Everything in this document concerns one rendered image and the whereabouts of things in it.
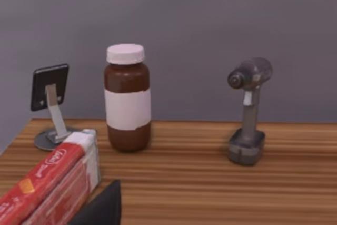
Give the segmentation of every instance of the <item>power drill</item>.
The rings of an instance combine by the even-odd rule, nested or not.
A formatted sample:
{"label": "power drill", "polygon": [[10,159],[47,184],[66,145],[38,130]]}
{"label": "power drill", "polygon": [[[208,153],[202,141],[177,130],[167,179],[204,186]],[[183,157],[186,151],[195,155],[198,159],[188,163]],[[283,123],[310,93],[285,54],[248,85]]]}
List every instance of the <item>power drill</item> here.
{"label": "power drill", "polygon": [[229,159],[240,165],[254,165],[260,159],[265,134],[256,130],[260,89],[273,73],[271,63],[256,57],[242,62],[228,76],[228,84],[234,89],[244,90],[243,123],[229,141]]}

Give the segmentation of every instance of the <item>gray background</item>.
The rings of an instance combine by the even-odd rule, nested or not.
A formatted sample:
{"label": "gray background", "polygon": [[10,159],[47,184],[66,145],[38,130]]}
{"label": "gray background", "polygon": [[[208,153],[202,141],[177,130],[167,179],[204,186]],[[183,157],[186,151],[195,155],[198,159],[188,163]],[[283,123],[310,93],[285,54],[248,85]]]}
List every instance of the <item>gray background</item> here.
{"label": "gray background", "polygon": [[32,116],[32,72],[68,63],[65,117],[104,118],[105,51],[145,46],[153,117],[238,121],[227,83],[263,56],[274,76],[260,120],[337,120],[337,0],[0,0],[0,152]]}

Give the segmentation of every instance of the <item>bottle lid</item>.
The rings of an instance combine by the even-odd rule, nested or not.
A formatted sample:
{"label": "bottle lid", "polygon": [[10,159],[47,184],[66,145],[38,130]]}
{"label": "bottle lid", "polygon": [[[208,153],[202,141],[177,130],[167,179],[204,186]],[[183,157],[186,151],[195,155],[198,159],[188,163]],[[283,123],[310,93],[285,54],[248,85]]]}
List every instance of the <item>bottle lid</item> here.
{"label": "bottle lid", "polygon": [[112,64],[128,65],[144,61],[144,47],[136,44],[118,44],[108,47],[106,60]]}

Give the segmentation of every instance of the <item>red and white box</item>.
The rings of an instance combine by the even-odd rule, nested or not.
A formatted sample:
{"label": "red and white box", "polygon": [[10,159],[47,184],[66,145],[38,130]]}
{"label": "red and white box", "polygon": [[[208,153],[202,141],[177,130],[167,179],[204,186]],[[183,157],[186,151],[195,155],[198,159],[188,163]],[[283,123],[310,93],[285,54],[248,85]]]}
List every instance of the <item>red and white box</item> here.
{"label": "red and white box", "polygon": [[0,199],[0,225],[66,225],[100,181],[96,131],[74,132]]}

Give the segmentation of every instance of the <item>wood grain surface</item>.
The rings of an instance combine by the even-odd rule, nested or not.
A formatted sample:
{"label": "wood grain surface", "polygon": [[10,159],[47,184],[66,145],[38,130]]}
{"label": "wood grain surface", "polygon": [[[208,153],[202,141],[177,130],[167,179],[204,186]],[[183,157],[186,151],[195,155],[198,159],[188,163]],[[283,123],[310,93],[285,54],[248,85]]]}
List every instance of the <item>wood grain surface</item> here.
{"label": "wood grain surface", "polygon": [[[113,151],[100,120],[67,120],[98,131],[103,181],[122,183],[123,225],[337,224],[337,124],[260,124],[263,159],[254,167],[225,155],[240,126],[216,122],[154,122],[149,150]],[[52,126],[32,120],[0,156],[0,195],[46,152],[34,136]]]}

